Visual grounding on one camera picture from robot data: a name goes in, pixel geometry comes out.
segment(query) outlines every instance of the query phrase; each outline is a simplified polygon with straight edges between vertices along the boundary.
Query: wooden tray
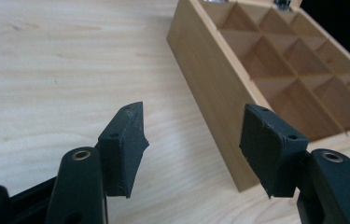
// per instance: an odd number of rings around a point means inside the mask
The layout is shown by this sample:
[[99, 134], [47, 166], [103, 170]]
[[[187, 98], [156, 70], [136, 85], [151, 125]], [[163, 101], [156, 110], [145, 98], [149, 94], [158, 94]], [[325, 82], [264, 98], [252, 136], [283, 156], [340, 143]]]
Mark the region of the wooden tray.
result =
[[167, 39], [238, 190], [258, 183], [238, 148], [246, 103], [313, 147], [350, 138], [350, 54], [302, 9], [180, 0]]

